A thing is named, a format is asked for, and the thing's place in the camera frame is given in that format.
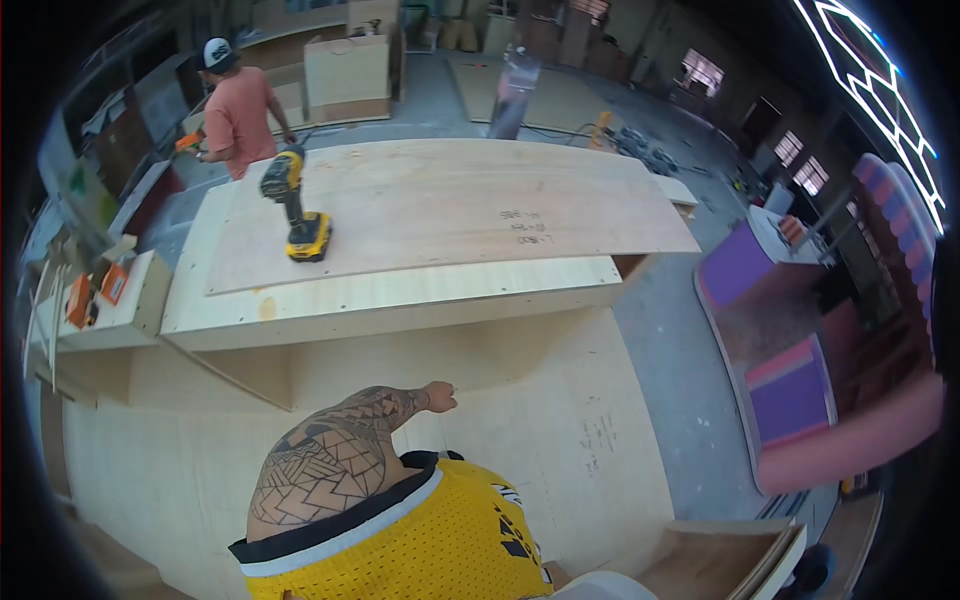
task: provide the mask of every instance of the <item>pink panel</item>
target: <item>pink panel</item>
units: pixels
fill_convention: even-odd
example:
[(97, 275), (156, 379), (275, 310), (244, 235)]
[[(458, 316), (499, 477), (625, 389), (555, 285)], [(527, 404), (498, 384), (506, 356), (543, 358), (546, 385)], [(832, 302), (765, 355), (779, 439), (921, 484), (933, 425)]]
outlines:
[(765, 448), (757, 464), (760, 490), (799, 492), (887, 463), (932, 435), (943, 408), (943, 379), (924, 373), (830, 429)]

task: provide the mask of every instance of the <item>trucker cap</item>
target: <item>trucker cap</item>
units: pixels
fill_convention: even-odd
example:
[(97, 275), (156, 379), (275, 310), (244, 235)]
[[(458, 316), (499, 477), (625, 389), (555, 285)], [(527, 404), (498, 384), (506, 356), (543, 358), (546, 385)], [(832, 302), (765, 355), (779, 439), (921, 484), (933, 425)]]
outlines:
[(223, 75), (239, 59), (228, 41), (222, 37), (213, 37), (197, 53), (197, 70), (209, 71), (214, 75)]

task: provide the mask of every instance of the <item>window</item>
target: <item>window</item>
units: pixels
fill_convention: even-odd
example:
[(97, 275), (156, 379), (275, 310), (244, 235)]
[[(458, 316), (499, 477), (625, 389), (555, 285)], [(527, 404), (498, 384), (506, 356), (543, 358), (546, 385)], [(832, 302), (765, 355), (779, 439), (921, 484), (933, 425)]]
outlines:
[(797, 138), (793, 132), (787, 132), (783, 135), (780, 143), (774, 148), (774, 152), (780, 157), (780, 164), (784, 167), (790, 166), (793, 159), (797, 157), (800, 150), (804, 148), (804, 143)]
[(712, 98), (720, 89), (720, 82), (723, 81), (723, 71), (693, 48), (686, 52), (684, 67), (686, 67), (686, 75), (681, 85), (686, 89), (690, 89), (692, 82), (700, 82), (707, 87), (709, 98)]
[(600, 17), (610, 8), (606, 0), (570, 0), (570, 8), (574, 11), (588, 12), (593, 18), (590, 23), (600, 25)]
[(816, 196), (828, 179), (830, 176), (827, 175), (827, 171), (824, 171), (813, 156), (800, 168), (800, 171), (797, 171), (797, 175), (793, 176), (793, 181), (802, 185), (810, 196)]

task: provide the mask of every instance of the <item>fist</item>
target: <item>fist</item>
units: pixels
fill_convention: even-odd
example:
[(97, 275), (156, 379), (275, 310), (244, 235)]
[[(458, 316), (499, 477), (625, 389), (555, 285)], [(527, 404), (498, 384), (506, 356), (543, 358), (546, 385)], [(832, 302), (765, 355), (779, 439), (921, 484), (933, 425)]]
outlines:
[(431, 381), (423, 386), (429, 398), (426, 409), (432, 413), (445, 413), (457, 405), (453, 397), (453, 386), (445, 381)]

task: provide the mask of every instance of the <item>yellow tool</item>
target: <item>yellow tool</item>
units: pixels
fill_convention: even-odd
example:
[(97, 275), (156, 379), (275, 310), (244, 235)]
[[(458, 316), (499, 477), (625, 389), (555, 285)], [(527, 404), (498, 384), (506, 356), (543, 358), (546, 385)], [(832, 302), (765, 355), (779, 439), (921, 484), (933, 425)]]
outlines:
[(301, 178), (306, 152), (290, 144), (276, 155), (260, 180), (260, 192), (277, 204), (283, 204), (290, 223), (287, 256), (298, 262), (320, 262), (326, 255), (333, 224), (323, 212), (303, 212), (300, 199)]

